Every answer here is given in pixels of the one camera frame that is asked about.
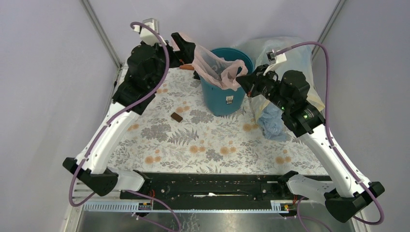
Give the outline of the pink plastic trash bag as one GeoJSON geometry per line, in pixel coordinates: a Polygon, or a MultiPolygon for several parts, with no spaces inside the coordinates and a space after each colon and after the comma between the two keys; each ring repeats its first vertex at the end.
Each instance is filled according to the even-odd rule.
{"type": "Polygon", "coordinates": [[[236,78],[246,75],[249,71],[243,60],[227,61],[199,45],[187,34],[181,32],[180,35],[185,41],[195,43],[194,60],[191,65],[201,78],[222,90],[236,91],[240,88],[236,78]]]}

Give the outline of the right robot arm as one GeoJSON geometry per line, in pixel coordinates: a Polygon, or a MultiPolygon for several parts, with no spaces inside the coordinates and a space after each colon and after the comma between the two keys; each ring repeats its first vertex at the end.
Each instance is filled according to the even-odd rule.
{"type": "Polygon", "coordinates": [[[346,222],[384,193],[380,182],[371,182],[338,148],[323,115],[307,100],[310,85],[302,72],[289,70],[278,78],[261,65],[236,81],[249,97],[263,96],[282,111],[284,125],[314,153],[331,178],[331,184],[326,184],[290,171],[279,179],[281,198],[306,197],[346,222]]]}

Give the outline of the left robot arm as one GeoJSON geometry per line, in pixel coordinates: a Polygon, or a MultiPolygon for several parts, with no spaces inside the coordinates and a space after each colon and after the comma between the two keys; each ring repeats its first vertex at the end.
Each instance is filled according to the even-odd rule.
{"type": "Polygon", "coordinates": [[[149,195],[150,186],[137,171],[110,169],[108,161],[127,129],[155,98],[169,68],[193,62],[195,43],[186,41],[177,32],[171,37],[176,49],[168,42],[156,41],[141,42],[131,51],[128,71],[112,97],[104,121],[84,150],[63,162],[63,167],[73,174],[70,194],[79,180],[99,196],[113,190],[131,190],[139,199],[149,195]]]}

